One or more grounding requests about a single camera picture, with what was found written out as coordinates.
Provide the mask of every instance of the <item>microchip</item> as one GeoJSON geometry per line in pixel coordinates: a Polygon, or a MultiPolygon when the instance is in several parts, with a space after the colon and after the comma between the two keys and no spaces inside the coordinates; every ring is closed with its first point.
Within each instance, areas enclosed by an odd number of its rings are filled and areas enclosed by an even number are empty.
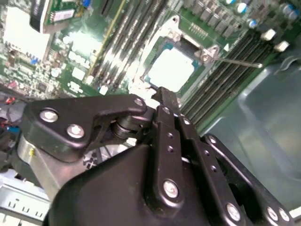
{"type": "Polygon", "coordinates": [[[59,91],[57,96],[59,98],[70,98],[71,97],[70,95],[66,94],[64,91],[59,91]]]}
{"type": "Polygon", "coordinates": [[[228,14],[224,14],[224,15],[222,16],[222,19],[223,19],[223,20],[226,20],[228,17],[229,17],[228,14]]]}
{"type": "Polygon", "coordinates": [[[265,8],[264,4],[261,4],[261,5],[258,7],[258,11],[262,11],[264,8],[265,8]]]}
{"type": "Polygon", "coordinates": [[[221,11],[222,11],[222,8],[219,6],[219,7],[216,8],[215,13],[219,14],[221,11]]]}
{"type": "Polygon", "coordinates": [[[227,25],[225,24],[225,22],[220,21],[218,23],[218,25],[216,26],[215,30],[219,33],[222,33],[225,29],[226,29],[227,25]]]}
{"type": "Polygon", "coordinates": [[[46,89],[47,89],[47,85],[45,85],[44,83],[41,83],[41,82],[40,82],[40,83],[38,84],[37,89],[38,89],[39,91],[45,93],[45,92],[46,92],[46,89]]]}
{"type": "Polygon", "coordinates": [[[286,21],[282,22],[281,25],[280,25],[280,27],[281,27],[283,30],[285,30],[285,29],[287,28],[287,22],[286,22],[286,21]]]}
{"type": "Polygon", "coordinates": [[[15,62],[16,62],[16,56],[15,56],[15,52],[14,51],[12,51],[12,52],[10,52],[9,53],[9,55],[8,55],[8,62],[9,62],[9,65],[11,66],[11,67],[14,67],[15,66],[15,62]]]}
{"type": "Polygon", "coordinates": [[[230,35],[232,35],[233,32],[234,32],[234,28],[232,26],[229,26],[222,35],[225,38],[228,38],[228,37],[230,37],[230,35]]]}
{"type": "Polygon", "coordinates": [[[274,11],[270,11],[270,13],[269,13],[269,17],[270,18],[274,18],[274,16],[276,15],[276,13],[274,12],[274,11]]]}
{"type": "Polygon", "coordinates": [[[184,1],[184,7],[190,8],[193,5],[193,0],[185,0],[184,1]]]}
{"type": "Polygon", "coordinates": [[[235,24],[235,22],[236,22],[236,19],[232,19],[232,20],[230,20],[229,24],[233,25],[233,24],[235,24]]]}
{"type": "Polygon", "coordinates": [[[219,17],[218,17],[217,15],[213,15],[213,16],[210,18],[208,24],[209,24],[210,26],[212,26],[212,27],[215,27],[215,25],[217,24],[218,20],[219,20],[219,17]]]}
{"type": "Polygon", "coordinates": [[[213,6],[213,2],[212,1],[208,2],[207,7],[211,8],[212,6],[213,6]]]}
{"type": "Polygon", "coordinates": [[[52,63],[52,67],[54,67],[54,68],[59,67],[59,65],[60,65],[60,63],[59,63],[58,61],[54,61],[54,62],[52,63]]]}
{"type": "Polygon", "coordinates": [[[209,9],[205,9],[205,11],[204,11],[204,12],[202,13],[202,15],[200,16],[200,19],[201,19],[202,21],[207,21],[208,18],[210,17],[210,15],[211,15],[210,10],[209,10],[209,9]]]}
{"type": "Polygon", "coordinates": [[[200,3],[199,1],[195,3],[195,6],[193,7],[192,13],[194,15],[199,14],[203,9],[203,4],[200,3]]]}

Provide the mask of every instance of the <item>metal rod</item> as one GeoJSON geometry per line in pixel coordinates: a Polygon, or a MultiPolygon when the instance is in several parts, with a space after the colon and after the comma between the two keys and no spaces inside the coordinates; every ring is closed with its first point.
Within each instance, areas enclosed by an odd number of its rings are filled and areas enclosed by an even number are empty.
{"type": "Polygon", "coordinates": [[[213,58],[213,60],[217,61],[222,61],[230,64],[236,64],[236,65],[242,65],[246,67],[255,67],[255,68],[262,68],[262,64],[260,63],[251,63],[251,62],[246,62],[242,60],[231,60],[231,59],[225,59],[225,58],[213,58]]]}

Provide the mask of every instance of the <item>electrolytic capacitor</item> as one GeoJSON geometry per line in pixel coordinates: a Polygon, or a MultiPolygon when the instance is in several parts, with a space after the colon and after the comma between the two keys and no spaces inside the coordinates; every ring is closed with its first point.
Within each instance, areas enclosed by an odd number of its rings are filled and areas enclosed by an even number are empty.
{"type": "Polygon", "coordinates": [[[288,3],[282,3],[279,9],[284,15],[289,15],[293,11],[293,6],[288,3]]]}
{"type": "Polygon", "coordinates": [[[252,29],[257,26],[256,20],[253,20],[253,19],[247,19],[246,23],[249,26],[249,28],[252,28],[252,29]]]}
{"type": "Polygon", "coordinates": [[[299,15],[300,15],[299,11],[295,9],[288,15],[288,19],[296,20],[299,17],[299,15]]]}
{"type": "Polygon", "coordinates": [[[247,9],[247,5],[243,2],[237,4],[237,6],[236,6],[236,11],[240,14],[245,13],[246,9],[247,9]]]}
{"type": "Polygon", "coordinates": [[[233,4],[235,2],[235,0],[225,0],[225,3],[227,5],[233,4]]]}

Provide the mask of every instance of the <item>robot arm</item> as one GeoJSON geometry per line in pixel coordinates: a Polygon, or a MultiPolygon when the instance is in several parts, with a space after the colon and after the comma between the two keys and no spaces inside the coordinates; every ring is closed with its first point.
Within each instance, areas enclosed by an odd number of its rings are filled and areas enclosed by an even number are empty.
{"type": "Polygon", "coordinates": [[[35,101],[17,154],[50,200],[47,226],[294,225],[288,211],[214,135],[200,138],[174,93],[35,101]],[[90,150],[136,146],[86,170],[90,150]]]}

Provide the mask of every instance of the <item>chip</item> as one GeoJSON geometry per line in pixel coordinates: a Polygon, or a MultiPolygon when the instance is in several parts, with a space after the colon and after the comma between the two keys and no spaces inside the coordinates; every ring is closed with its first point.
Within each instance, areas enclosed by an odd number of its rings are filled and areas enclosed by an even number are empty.
{"type": "Polygon", "coordinates": [[[156,87],[178,92],[194,70],[193,59],[176,48],[165,49],[153,64],[148,77],[156,87]]]}
{"type": "Polygon", "coordinates": [[[41,92],[46,92],[46,89],[47,89],[47,85],[45,85],[44,83],[39,83],[38,84],[38,87],[37,87],[37,89],[39,90],[39,91],[41,91],[41,92]]]}

